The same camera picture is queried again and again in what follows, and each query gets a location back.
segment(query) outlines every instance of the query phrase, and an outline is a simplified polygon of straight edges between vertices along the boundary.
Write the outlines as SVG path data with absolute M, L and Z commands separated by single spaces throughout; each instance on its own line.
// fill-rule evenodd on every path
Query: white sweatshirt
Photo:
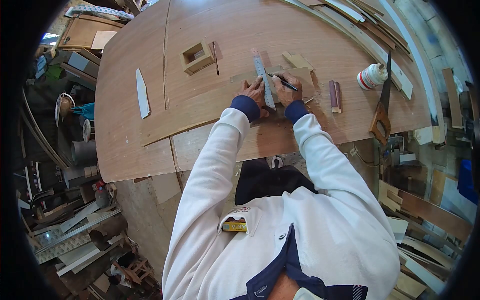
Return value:
M 355 285 L 350 299 L 365 298 L 358 286 L 368 288 L 367 299 L 386 299 L 400 273 L 392 229 L 365 181 L 313 114 L 301 117 L 293 130 L 320 194 L 300 187 L 221 215 L 249 129 L 246 115 L 235 108 L 227 108 L 212 128 L 178 208 L 163 270 L 164 298 L 267 299 L 272 284 L 260 282 L 258 288 L 253 278 L 276 276 L 269 270 L 285 254 L 292 231 L 296 248 L 289 245 L 288 255 L 298 255 L 306 278 L 320 278 L 327 287 Z M 248 232 L 222 231 L 229 216 L 244 217 Z M 329 299 L 346 299 L 332 291 Z

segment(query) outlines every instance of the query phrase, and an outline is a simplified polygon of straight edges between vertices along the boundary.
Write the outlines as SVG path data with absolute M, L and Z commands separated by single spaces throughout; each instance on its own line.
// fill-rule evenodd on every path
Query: wooden workbench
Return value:
M 367 2 L 382 8 L 377 0 Z M 388 14 L 384 19 L 397 29 Z M 179 54 L 202 38 L 207 43 L 215 41 L 219 76 L 215 65 L 193 76 L 182 69 Z M 336 144 L 372 137 L 368 128 L 381 89 L 362 90 L 357 74 L 375 61 L 343 33 L 278 0 L 171 0 L 170 5 L 161 0 L 125 25 L 104 50 L 95 108 L 97 154 L 104 181 L 189 170 L 212 127 L 206 125 L 142 147 L 136 69 L 141 70 L 147 87 L 151 118 L 224 86 L 231 76 L 254 71 L 253 47 L 260 51 L 265 67 L 292 68 L 282 57 L 282 52 L 289 51 L 301 54 L 315 68 L 318 95 L 309 103 L 310 111 Z M 414 86 L 411 101 L 392 88 L 392 133 L 431 126 L 417 66 L 399 53 L 392 57 Z M 333 79 L 341 84 L 341 114 L 332 114 L 330 109 L 328 82 Z M 283 114 L 252 125 L 238 160 L 297 151 L 291 128 Z

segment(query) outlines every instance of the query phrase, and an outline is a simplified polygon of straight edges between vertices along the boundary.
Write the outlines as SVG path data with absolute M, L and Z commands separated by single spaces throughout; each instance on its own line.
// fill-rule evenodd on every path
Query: steel ruler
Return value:
M 260 58 L 260 53 L 256 48 L 251 49 L 253 54 L 253 63 L 255 64 L 255 69 L 257 70 L 257 75 L 262 76 L 265 82 L 265 103 L 268 107 L 276 111 L 275 103 L 273 102 L 272 90 L 270 89 L 270 84 L 268 83 L 267 74 L 265 72 L 264 64 Z

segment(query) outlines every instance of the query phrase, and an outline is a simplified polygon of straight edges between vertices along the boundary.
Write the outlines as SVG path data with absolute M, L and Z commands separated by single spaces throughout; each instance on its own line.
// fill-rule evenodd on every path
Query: hand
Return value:
M 278 71 L 273 73 L 272 75 L 273 75 L 272 81 L 276 88 L 276 94 L 278 96 L 278 100 L 280 100 L 283 106 L 288 107 L 290 103 L 296 100 L 301 100 L 303 98 L 301 82 L 297 78 L 295 78 L 292 74 L 290 74 L 288 71 Z M 282 78 L 289 84 L 296 87 L 298 91 L 294 91 L 291 88 L 283 86 L 280 78 Z
M 265 82 L 263 82 L 263 77 L 258 76 L 257 79 L 252 83 L 252 85 L 249 85 L 246 80 L 242 80 L 241 82 L 241 90 L 240 92 L 235 94 L 236 96 L 248 96 L 252 98 L 255 103 L 258 105 L 258 108 L 260 109 L 260 118 L 263 117 L 268 117 L 270 113 L 266 110 L 263 109 L 263 106 L 266 106 L 265 103 Z

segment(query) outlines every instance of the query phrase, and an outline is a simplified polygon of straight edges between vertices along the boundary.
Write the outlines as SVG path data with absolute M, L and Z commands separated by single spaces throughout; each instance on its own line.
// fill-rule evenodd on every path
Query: saw handle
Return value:
M 385 131 L 385 136 L 378 130 L 377 123 L 380 123 Z M 388 119 L 388 114 L 385 111 L 385 106 L 383 103 L 378 102 L 377 109 L 375 110 L 375 115 L 373 116 L 373 122 L 370 126 L 369 132 L 373 133 L 375 138 L 382 143 L 383 146 L 387 145 L 388 136 L 392 126 L 390 125 L 390 120 Z

